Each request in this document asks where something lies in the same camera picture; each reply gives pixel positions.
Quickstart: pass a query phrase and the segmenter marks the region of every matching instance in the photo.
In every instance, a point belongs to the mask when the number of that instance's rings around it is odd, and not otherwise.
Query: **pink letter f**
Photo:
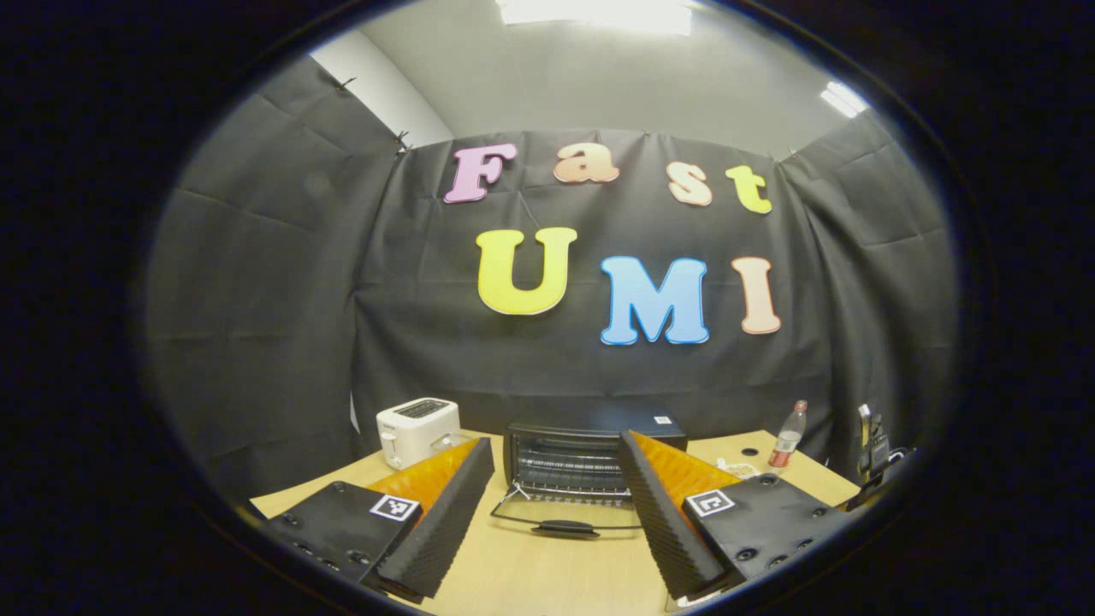
[[[445,202],[463,202],[479,200],[486,196],[486,188],[479,185],[480,175],[493,184],[502,175],[502,160],[497,156],[512,160],[517,156],[517,146],[499,143],[482,148],[464,148],[457,150],[457,176],[452,179],[452,189],[445,195]]]

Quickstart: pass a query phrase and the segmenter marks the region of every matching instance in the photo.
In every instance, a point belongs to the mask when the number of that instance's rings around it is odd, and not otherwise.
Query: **table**
[[[583,616],[665,614],[668,593],[641,530],[613,531],[593,541],[560,539],[533,534],[528,524],[491,516],[507,492],[502,463],[502,437],[462,431],[491,439],[495,475],[487,483],[464,543],[435,598],[416,606],[438,616]],[[733,437],[691,441],[688,453],[715,464],[751,464],[764,472],[775,437],[760,430]],[[747,456],[742,450],[756,450]],[[332,481],[365,487],[394,470],[377,452],[338,470],[293,488],[252,499],[273,518]],[[792,456],[780,477],[830,507],[860,489],[802,452]]]

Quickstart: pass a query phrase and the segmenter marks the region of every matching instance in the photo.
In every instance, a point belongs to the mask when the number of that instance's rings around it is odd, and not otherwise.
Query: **plastic bottle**
[[[798,442],[803,440],[804,432],[806,432],[806,400],[799,400],[795,403],[795,410],[780,429],[780,435],[775,439],[775,448],[772,449],[772,455],[768,458],[768,466],[773,468],[787,466],[787,461],[791,460],[791,454],[795,453]]]

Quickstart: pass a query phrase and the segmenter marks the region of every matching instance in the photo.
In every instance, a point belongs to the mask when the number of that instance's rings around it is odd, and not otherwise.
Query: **letter m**
[[[634,345],[638,333],[631,326],[632,312],[649,342],[658,339],[670,313],[673,324],[666,330],[666,340],[673,345],[699,345],[707,340],[700,284],[707,271],[703,260],[673,260],[661,288],[654,288],[650,275],[634,256],[609,256],[601,260],[601,269],[612,280],[609,328],[601,333],[601,342]]]

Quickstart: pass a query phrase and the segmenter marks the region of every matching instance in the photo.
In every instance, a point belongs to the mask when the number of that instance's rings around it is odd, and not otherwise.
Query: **letter u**
[[[503,315],[539,315],[551,311],[566,292],[566,268],[570,242],[578,232],[567,226],[537,231],[544,244],[544,274],[532,290],[514,286],[514,252],[525,233],[514,229],[485,231],[475,237],[483,249],[480,258],[479,292],[483,303]]]

